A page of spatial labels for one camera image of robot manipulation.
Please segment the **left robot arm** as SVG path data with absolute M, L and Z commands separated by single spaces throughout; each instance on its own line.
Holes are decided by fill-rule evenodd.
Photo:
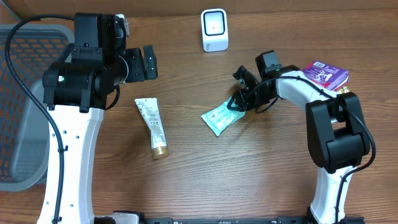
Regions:
M 150 45 L 126 48 L 129 25 L 122 14 L 75 15 L 70 61 L 44 73 L 50 130 L 44 204 L 39 223 L 142 223 L 136 212 L 95 216 L 91 190 L 96 140 L 107 97 L 124 83 L 154 80 L 157 59 Z

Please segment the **green yellow juice carton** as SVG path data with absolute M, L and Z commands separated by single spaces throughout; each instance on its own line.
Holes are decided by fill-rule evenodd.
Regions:
M 337 94 L 344 94 L 350 92 L 350 89 L 347 86 L 340 86 L 339 88 L 335 89 Z

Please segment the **teal wipes packet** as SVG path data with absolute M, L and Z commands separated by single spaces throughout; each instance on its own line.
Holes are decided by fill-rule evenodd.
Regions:
M 201 118 L 208 125 L 208 127 L 219 137 L 220 134 L 228 127 L 241 119 L 246 113 L 243 111 L 235 111 L 228 108 L 228 103 L 231 98 L 228 98 L 219 107 L 203 114 Z

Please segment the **white tube gold cap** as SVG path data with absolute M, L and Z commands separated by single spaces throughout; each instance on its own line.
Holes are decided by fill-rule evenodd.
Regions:
M 157 98 L 138 98 L 135 103 L 150 131 L 151 152 L 154 159 L 169 155 Z

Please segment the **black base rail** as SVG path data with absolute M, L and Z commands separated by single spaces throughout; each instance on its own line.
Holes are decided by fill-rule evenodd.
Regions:
M 277 218 L 244 218 L 244 219 L 173 219 L 170 217 L 163 218 L 146 218 L 143 213 L 114 213 L 112 215 L 137 215 L 138 221 L 132 223 L 138 224 L 304 224 L 315 223 L 315 220 L 306 216 L 279 216 Z M 116 221 L 116 217 L 111 215 L 105 217 L 95 217 L 95 224 L 116 224 L 126 223 L 124 221 Z M 346 217 L 339 223 L 344 224 L 365 224 L 364 217 Z

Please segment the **grey plastic mesh basket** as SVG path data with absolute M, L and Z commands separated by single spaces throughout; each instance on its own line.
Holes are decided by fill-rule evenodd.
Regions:
M 29 90 L 43 100 L 42 75 L 74 41 L 62 25 L 27 24 L 12 39 L 10 59 Z M 1 56 L 1 190 L 19 192 L 45 183 L 49 124 L 15 82 Z

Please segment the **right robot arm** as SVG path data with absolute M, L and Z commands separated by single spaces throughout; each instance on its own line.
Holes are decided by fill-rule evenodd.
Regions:
M 364 223 L 363 217 L 347 217 L 344 211 L 353 174 L 369 167 L 376 156 L 357 95 L 327 90 L 295 65 L 281 65 L 273 50 L 257 56 L 256 65 L 259 78 L 244 66 L 234 73 L 243 88 L 232 95 L 228 108 L 259 113 L 260 106 L 271 107 L 274 99 L 281 98 L 305 113 L 308 151 L 318 175 L 303 222 Z

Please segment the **white barcode scanner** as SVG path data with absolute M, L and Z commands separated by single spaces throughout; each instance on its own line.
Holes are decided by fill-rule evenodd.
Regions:
M 224 9 L 206 9 L 201 13 L 201 34 L 205 52 L 224 51 L 229 45 L 228 20 Z

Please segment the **red purple pad package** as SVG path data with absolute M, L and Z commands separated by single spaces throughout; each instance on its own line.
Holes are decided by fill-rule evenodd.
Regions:
M 349 83 L 349 71 L 347 69 L 338 68 L 318 60 L 314 60 L 302 71 L 307 78 L 327 90 L 335 91 L 340 86 L 348 86 Z

